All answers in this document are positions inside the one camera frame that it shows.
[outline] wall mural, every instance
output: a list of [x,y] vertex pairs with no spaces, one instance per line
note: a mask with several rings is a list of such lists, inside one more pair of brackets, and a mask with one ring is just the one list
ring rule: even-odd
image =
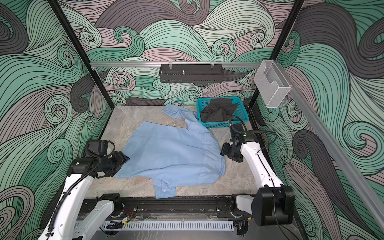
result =
[[[269,59],[294,0],[60,0],[91,61],[261,61]],[[321,0],[311,0],[312,5]],[[99,68],[119,106],[195,105],[239,96],[255,69],[229,68],[223,83],[161,83],[159,68]]]
[[[384,200],[384,1],[326,0],[301,10],[278,61]],[[290,95],[257,99],[278,176],[296,192],[309,239],[384,239],[369,211]]]
[[111,109],[46,0],[0,0],[0,86],[0,238],[32,240]]

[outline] metal bar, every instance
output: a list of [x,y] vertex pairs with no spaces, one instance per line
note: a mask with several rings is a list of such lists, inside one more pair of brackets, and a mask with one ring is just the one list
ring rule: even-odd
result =
[[255,105],[256,103],[256,100],[257,100],[257,97],[260,95],[260,91],[258,88],[255,89],[255,91],[253,92],[253,95],[252,95],[252,98],[251,100],[249,101],[249,104],[248,104],[248,107],[252,110],[253,106]]
[[296,21],[297,15],[299,15],[299,12],[303,3],[304,3],[304,0],[296,0],[294,2],[291,12],[289,13],[287,20],[285,21],[283,30],[279,36],[279,39],[277,40],[277,43],[275,45],[275,48],[272,51],[272,54],[269,60],[276,60],[277,57],[279,56],[280,50],[283,47],[289,33],[291,32],[293,24]]
[[300,90],[296,86],[292,86],[290,94],[325,145],[329,155],[337,162],[361,200],[365,203],[372,217],[376,220],[378,226],[384,232],[384,203],[379,199],[376,192],[369,185],[344,148],[341,147],[340,143],[332,135],[325,123],[308,105]]
[[109,107],[113,110],[114,104],[112,102],[111,97],[109,96],[107,90],[105,89],[103,82],[101,81],[99,75],[97,74],[97,72],[95,70],[92,69],[91,65],[89,64],[91,61],[88,58],[87,54],[85,53],[83,47],[81,46],[79,39],[76,37],[76,34],[74,33],[74,31],[73,31],[68,19],[66,18],[63,10],[61,9],[58,1],[57,0],[47,0],[47,1],[48,1],[49,5],[51,6],[53,12],[55,13],[57,19],[59,20],[61,26],[63,27],[64,31],[67,33],[68,38],[71,40],[76,52],[80,56],[84,65],[86,66],[89,74],[91,75],[92,79],[95,81],[97,87],[101,91],[101,94],[104,96]]
[[258,68],[261,62],[144,62],[144,61],[96,61],[92,68],[159,68],[162,64],[221,64],[223,68]]

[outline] marble floor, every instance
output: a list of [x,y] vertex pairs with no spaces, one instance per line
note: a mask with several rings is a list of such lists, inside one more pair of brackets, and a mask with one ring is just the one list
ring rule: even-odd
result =
[[[184,107],[196,111],[196,106]],[[143,121],[187,128],[184,119],[169,117],[161,112],[163,108],[164,106],[115,107],[101,139],[111,140],[116,145],[116,151],[121,151]],[[248,129],[252,129],[249,122],[246,122],[246,126]],[[210,130],[220,147],[224,142],[229,142],[229,128]],[[176,194],[177,196],[256,194],[257,190],[247,162],[237,163],[226,158],[225,174],[219,177],[214,184],[178,187]],[[149,197],[155,196],[155,189],[152,179],[148,177],[138,176],[126,179],[108,177],[94,179],[86,197],[100,197],[104,193],[120,193],[122,197]]]

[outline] teal basket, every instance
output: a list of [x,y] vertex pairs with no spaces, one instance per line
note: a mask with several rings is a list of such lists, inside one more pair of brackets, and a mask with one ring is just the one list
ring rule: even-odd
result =
[[[222,98],[229,98],[232,99],[232,103],[235,104],[237,103],[237,109],[234,113],[234,115],[238,116],[243,120],[244,122],[248,122],[248,114],[247,111],[245,110],[244,104],[241,101],[239,97],[222,97]],[[199,98],[196,101],[196,106],[197,106],[197,115],[199,116],[199,122],[205,126],[206,128],[219,128],[219,127],[229,127],[229,122],[202,122],[201,117],[200,117],[200,112],[208,106],[208,104],[211,102],[211,99],[214,98]],[[241,123],[240,121],[232,121],[233,124]]]

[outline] dark gray garment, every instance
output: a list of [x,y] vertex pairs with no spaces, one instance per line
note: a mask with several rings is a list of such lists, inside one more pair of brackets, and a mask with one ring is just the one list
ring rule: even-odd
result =
[[237,103],[233,104],[230,98],[213,98],[208,106],[200,112],[202,122],[224,122],[237,109]]

